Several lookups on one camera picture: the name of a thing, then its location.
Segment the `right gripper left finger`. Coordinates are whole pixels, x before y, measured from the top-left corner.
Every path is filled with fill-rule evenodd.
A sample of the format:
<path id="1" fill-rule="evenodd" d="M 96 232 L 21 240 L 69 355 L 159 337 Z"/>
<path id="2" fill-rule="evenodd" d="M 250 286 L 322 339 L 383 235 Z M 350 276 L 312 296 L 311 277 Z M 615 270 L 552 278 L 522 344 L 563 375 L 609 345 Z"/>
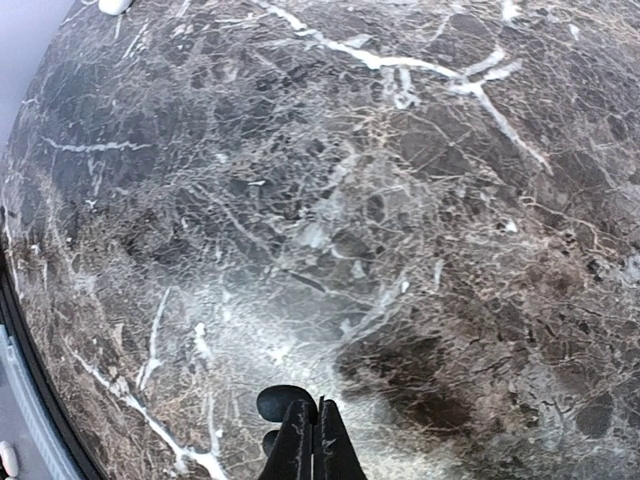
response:
<path id="1" fill-rule="evenodd" d="M 288 407 L 259 480 L 312 478 L 313 424 L 310 413 L 311 405 L 305 400 L 296 400 Z"/>

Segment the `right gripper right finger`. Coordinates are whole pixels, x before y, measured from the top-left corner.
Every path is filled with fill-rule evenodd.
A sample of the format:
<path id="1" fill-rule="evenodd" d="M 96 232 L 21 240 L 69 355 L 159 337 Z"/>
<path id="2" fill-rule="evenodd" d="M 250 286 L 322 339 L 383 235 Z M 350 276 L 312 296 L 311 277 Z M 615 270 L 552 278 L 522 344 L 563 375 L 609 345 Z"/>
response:
<path id="1" fill-rule="evenodd" d="M 313 430 L 315 480 L 366 480 L 337 404 L 321 398 Z"/>

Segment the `white earbud charging case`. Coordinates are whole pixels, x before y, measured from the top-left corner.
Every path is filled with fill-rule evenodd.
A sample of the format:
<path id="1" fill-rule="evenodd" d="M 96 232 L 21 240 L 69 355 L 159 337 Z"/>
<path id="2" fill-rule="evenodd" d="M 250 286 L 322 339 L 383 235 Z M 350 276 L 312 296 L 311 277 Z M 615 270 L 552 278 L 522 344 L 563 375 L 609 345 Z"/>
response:
<path id="1" fill-rule="evenodd" d="M 99 0 L 99 10 L 110 16 L 123 14 L 133 3 L 133 0 Z"/>

